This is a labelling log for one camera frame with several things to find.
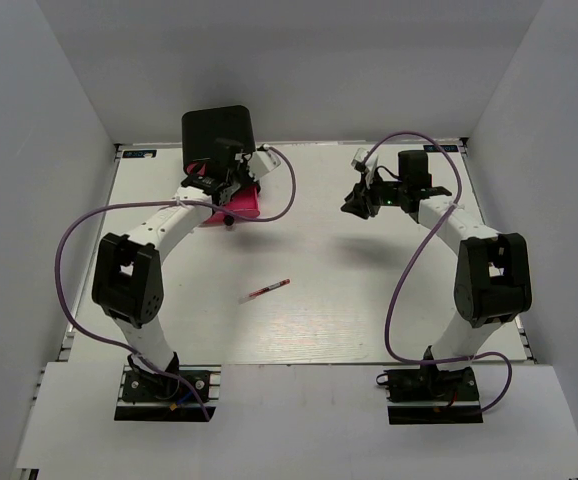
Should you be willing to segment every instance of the white table surface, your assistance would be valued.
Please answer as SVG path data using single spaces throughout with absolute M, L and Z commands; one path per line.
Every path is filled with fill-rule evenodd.
M 38 480 L 578 478 L 578 435 L 552 367 L 514 368 L 474 425 L 388 425 L 378 366 L 228 365 L 207 423 L 115 422 L 123 361 L 49 364 L 17 461 Z M 501 365 L 474 367 L 483 402 Z
M 201 227 L 185 238 L 163 267 L 165 301 L 160 320 L 181 363 L 385 363 L 385 313 L 403 268 L 427 230 L 398 208 L 364 221 L 340 212 L 359 174 L 350 166 L 357 145 L 280 145 L 298 180 L 293 209 L 270 224 Z M 397 152 L 384 146 L 381 163 L 397 169 Z M 451 154 L 465 185 L 462 202 L 479 215 L 459 154 Z M 430 154 L 435 185 L 455 192 L 455 179 L 440 154 Z M 170 198 L 182 176 L 180 147 L 160 148 L 155 158 L 122 159 L 110 203 Z M 281 167 L 263 179 L 262 214 L 280 211 L 290 191 Z M 102 229 L 124 233 L 155 209 L 107 214 Z M 434 239 L 419 259 L 396 306 L 392 346 L 420 358 L 444 331 L 455 310 L 456 257 Z M 118 340 L 119 329 L 91 300 L 89 272 L 77 319 Z M 291 284 L 246 304 L 241 296 L 290 278 Z M 483 346 L 512 360 L 526 355 L 515 324 Z M 124 351 L 77 334 L 70 362 L 121 358 Z

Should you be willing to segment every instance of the red pen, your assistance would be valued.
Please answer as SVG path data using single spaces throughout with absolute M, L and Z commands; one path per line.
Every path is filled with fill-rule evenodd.
M 276 288 L 280 288 L 284 285 L 287 285 L 290 282 L 291 282 L 291 280 L 289 280 L 287 278 L 286 280 L 283 280 L 283 281 L 278 282 L 278 283 L 274 283 L 273 285 L 269 285 L 268 287 L 261 288 L 260 290 L 256 290 L 255 292 L 252 292 L 249 295 L 247 295 L 247 298 L 256 298 L 256 297 L 262 295 L 263 293 L 267 293 L 267 292 L 270 292 L 271 290 L 275 290 Z

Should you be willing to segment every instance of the pink object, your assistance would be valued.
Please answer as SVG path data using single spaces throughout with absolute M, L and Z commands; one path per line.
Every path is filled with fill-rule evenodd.
M 191 172 L 195 163 L 187 166 L 187 173 Z M 202 167 L 198 173 L 204 175 L 205 167 Z M 258 189 L 255 185 L 243 190 L 233 197 L 233 200 L 225 205 L 225 208 L 232 210 L 245 217 L 256 218 L 260 216 L 260 209 L 258 208 Z M 225 214 L 222 212 L 215 213 L 205 224 L 222 223 L 225 219 Z

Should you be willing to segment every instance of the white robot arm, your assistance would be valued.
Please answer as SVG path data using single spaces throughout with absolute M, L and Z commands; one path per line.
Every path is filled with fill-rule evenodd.
M 118 325 L 127 343 L 140 352 L 140 357 L 130 356 L 130 366 L 151 382 L 156 395 L 170 391 L 171 381 L 158 378 L 142 358 L 170 373 L 177 373 L 179 367 L 158 319 L 164 299 L 162 264 L 187 234 L 213 215 L 210 205 L 228 203 L 233 195 L 280 165 L 267 151 L 243 153 L 233 146 L 228 150 L 232 158 L 219 180 L 204 172 L 190 174 L 173 197 L 204 205 L 162 208 L 122 236 L 105 235 L 99 245 L 93 300 Z
M 517 233 L 501 234 L 465 210 L 454 208 L 450 192 L 432 186 L 426 152 L 400 152 L 399 176 L 394 181 L 384 181 L 375 164 L 357 160 L 362 157 L 356 155 L 352 162 L 361 173 L 361 180 L 345 198 L 341 210 L 368 219 L 376 216 L 382 206 L 397 206 L 432 230 L 452 209 L 436 236 L 458 257 L 454 285 L 457 312 L 421 361 L 408 362 L 420 364 L 419 371 L 386 372 L 388 380 L 384 385 L 390 388 L 390 398 L 397 397 L 398 402 L 446 400 L 468 385 L 475 391 L 471 399 L 477 399 L 470 362 L 456 360 L 474 357 L 501 325 L 531 306 L 525 240 Z
M 444 196 L 422 200 L 418 211 L 418 222 L 431 230 L 451 206 L 451 200 Z M 484 225 L 462 208 L 455 209 L 436 232 L 436 236 L 451 248 L 456 256 L 460 252 L 460 244 L 463 240 L 477 238 L 495 242 L 499 235 L 498 231 Z M 456 311 L 447 329 L 431 346 L 433 358 L 472 357 L 478 353 L 491 334 L 501 326 L 500 320 L 494 320 L 474 328 L 470 322 L 465 321 L 460 312 Z M 466 366 L 468 366 L 467 362 L 443 363 L 438 365 L 438 369 L 461 370 Z

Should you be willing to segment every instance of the white backdrop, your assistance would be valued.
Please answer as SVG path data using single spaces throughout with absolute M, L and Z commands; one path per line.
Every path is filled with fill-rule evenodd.
M 242 103 L 259 140 L 469 136 L 542 0 L 39 0 L 112 140 Z
M 0 480 L 10 478 L 40 369 L 66 321 L 53 255 L 68 222 L 104 203 L 114 149 L 33 0 L 0 0 Z M 64 258 L 71 300 L 97 223 Z
M 545 2 L 470 144 L 487 220 L 527 238 L 534 304 L 523 319 L 578 428 L 578 2 Z

